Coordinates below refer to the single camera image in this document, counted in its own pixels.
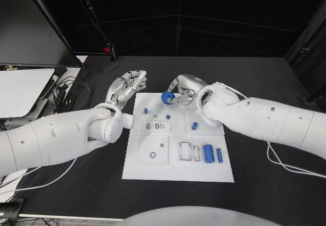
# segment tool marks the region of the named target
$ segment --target black wall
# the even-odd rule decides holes
[[[79,0],[43,0],[75,51],[104,41]],[[91,0],[119,55],[281,57],[321,0]]]

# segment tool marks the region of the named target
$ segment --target black tabletop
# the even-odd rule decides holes
[[[115,67],[109,57],[91,56],[86,64],[102,71]],[[248,97],[308,108],[307,95],[282,58],[150,57],[122,56],[118,68],[106,74],[88,66],[88,84],[93,92],[91,107],[104,102],[108,87],[127,71],[147,71],[147,88],[163,92],[181,73],[200,77],[207,84],[219,81]],[[80,90],[75,103],[86,102]],[[132,113],[134,97],[122,110]],[[209,206],[251,214],[285,226],[324,225],[326,180],[288,172],[267,159],[267,143],[225,128],[235,183],[122,180],[128,130],[114,144],[76,159],[62,179],[44,188],[18,194],[24,198],[21,214],[127,218],[144,211],[171,206]],[[326,174],[326,160],[284,145],[272,145],[285,164]],[[24,187],[50,182],[70,162],[43,167]]]

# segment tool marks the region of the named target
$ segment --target blue cylinder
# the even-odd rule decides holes
[[[212,152],[212,145],[203,145],[203,155],[205,155],[205,163],[213,163],[213,152]]]
[[[217,152],[219,163],[222,163],[222,152],[220,152],[220,148],[216,149],[216,152]]]
[[[196,130],[196,128],[197,128],[197,123],[194,122],[192,125],[192,130]]]

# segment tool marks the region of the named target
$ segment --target robotic hand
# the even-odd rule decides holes
[[[223,124],[255,139],[292,146],[326,159],[326,114],[246,98],[219,82],[205,84],[194,76],[179,75],[161,95],[163,102],[187,105],[194,101],[196,113],[210,126]],[[176,86],[181,93],[179,98],[170,93]]]
[[[132,94],[145,88],[145,71],[127,72],[93,109],[49,115],[0,132],[0,177],[26,168],[54,165],[114,143],[134,116],[121,113]]]

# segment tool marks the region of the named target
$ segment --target monitor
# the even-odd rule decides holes
[[[0,1],[0,65],[80,67],[36,0]]]

